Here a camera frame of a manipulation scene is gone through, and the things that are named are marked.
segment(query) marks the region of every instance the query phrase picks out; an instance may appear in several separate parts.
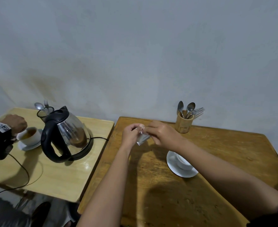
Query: kettle lid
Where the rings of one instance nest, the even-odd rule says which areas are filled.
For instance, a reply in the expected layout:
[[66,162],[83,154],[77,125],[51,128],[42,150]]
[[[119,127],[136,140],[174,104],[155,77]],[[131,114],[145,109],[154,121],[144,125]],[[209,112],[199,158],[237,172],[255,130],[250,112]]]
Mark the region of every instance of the kettle lid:
[[55,110],[49,115],[46,116],[45,123],[48,121],[55,121],[57,124],[65,121],[70,115],[66,106],[60,108],[59,110]]

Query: hand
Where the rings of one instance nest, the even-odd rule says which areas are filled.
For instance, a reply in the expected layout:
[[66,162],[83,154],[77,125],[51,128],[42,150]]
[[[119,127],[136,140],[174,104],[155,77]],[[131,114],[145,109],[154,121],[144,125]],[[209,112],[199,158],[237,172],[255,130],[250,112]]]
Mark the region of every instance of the hand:
[[151,135],[157,145],[174,152],[187,140],[171,126],[156,120],[145,127],[143,132]]
[[124,128],[122,132],[121,147],[125,147],[128,150],[131,150],[133,145],[136,143],[137,137],[143,127],[144,125],[141,123],[133,123]]
[[12,129],[12,135],[24,131],[28,126],[25,119],[18,115],[6,115],[1,123],[9,125],[9,127]]

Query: wristband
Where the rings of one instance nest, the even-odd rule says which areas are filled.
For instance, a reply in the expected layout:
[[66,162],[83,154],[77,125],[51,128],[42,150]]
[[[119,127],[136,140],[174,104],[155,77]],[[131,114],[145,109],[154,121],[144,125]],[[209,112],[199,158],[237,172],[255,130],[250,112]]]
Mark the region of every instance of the wristband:
[[7,124],[0,122],[0,144],[5,141],[11,140],[11,137],[12,137],[11,128]]

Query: kettle handle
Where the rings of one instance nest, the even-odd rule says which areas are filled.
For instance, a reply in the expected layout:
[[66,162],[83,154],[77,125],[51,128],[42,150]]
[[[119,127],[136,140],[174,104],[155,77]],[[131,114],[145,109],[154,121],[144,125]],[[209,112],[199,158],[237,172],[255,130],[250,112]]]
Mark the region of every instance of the kettle handle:
[[48,122],[46,122],[46,125],[43,129],[43,132],[41,134],[41,147],[43,149],[44,154],[53,162],[56,163],[63,163],[67,160],[70,159],[70,157],[72,156],[69,149],[67,148],[67,146],[65,145],[65,141],[63,140],[62,137],[58,137],[61,140],[61,143],[63,144],[61,146],[61,151],[63,152],[62,156],[58,156],[55,151],[54,148],[51,145],[51,140],[52,140],[52,132],[53,129],[57,126],[57,124],[50,120]]

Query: bamboo utensil holder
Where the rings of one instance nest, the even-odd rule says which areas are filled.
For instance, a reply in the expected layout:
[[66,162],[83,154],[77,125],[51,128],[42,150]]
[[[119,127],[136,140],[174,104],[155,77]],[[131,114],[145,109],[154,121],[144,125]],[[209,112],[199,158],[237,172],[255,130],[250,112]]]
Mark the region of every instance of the bamboo utensil holder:
[[[183,115],[186,117],[187,110],[183,110]],[[190,130],[190,126],[193,123],[195,116],[191,115],[189,119],[184,119],[181,112],[177,111],[177,120],[175,123],[175,130],[179,133],[185,134]]]

